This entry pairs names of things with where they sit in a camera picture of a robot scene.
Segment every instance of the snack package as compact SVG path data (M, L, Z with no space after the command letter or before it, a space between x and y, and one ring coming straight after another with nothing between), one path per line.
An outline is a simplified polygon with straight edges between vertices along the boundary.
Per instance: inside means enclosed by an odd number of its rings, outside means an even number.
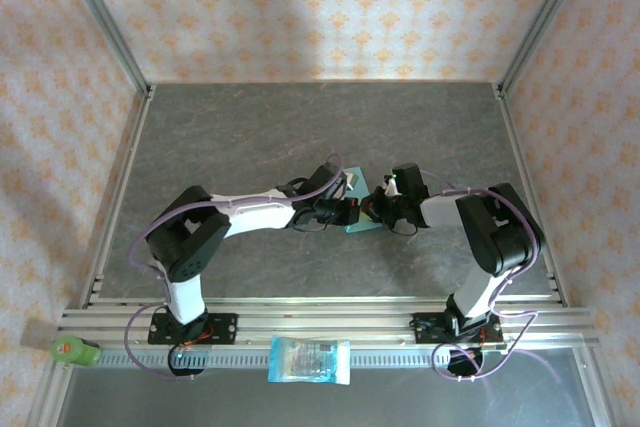
M349 385L351 348L348 340L271 341L269 382L318 382Z

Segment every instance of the small teal object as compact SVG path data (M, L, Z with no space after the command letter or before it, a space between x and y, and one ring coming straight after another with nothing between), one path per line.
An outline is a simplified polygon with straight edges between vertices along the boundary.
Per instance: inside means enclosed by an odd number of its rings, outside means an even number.
M369 192L369 187L367 187L367 182L364 180L364 175L362 174L362 169L360 169L360 167L350 167L348 169L344 169L344 171L351 172L358 176L358 181L356 182L353 190L347 192L345 197L362 200L371 193ZM347 234L353 234L355 232L377 229L378 227L382 227L382 224L371 222L364 216L364 214L360 213L360 220L353 225L347 225L344 230L347 231Z

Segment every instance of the green cylinder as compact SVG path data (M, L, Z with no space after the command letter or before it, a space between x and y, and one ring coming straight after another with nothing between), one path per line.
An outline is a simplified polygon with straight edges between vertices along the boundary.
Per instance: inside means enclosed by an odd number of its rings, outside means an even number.
M93 365L100 359L102 349L98 344L80 337L63 335L51 346L51 355L59 362Z

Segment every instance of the wall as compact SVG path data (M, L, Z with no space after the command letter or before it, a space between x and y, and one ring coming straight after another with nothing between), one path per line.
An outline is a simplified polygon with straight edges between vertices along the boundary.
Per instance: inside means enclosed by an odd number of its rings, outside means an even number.
M83 0L0 2L0 425L22 426L48 358L29 346L77 301L134 89Z
M106 2L151 82L497 82L542 0Z
M508 100L571 300L640 425L640 2L565 0Z

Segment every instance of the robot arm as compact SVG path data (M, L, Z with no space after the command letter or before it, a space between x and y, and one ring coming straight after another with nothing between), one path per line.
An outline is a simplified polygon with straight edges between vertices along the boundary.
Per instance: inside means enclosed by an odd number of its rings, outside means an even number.
M305 194L327 185L337 169L327 162L308 179L297 178L251 196L209 195L202 187L193 186L171 203L161 215L194 202L217 202L216 206L189 210L173 217L146 238L158 267L165 272L173 340L191 340L202 332L207 312L200 274L224 239L252 230L295 227L311 220L342 226L358 221L357 199L344 198L357 181L353 174L341 172L327 189L304 199Z
M508 200L524 216L542 248L544 234L513 187L503 183L489 190ZM361 209L371 220L392 230L401 219L417 228L464 228L480 268L469 272L447 300L444 325L439 327L453 339L463 339L489 321L493 292L512 269L533 255L525 227L505 205L488 194L431 197L416 164L395 167L393 175L385 177L384 186L362 200Z

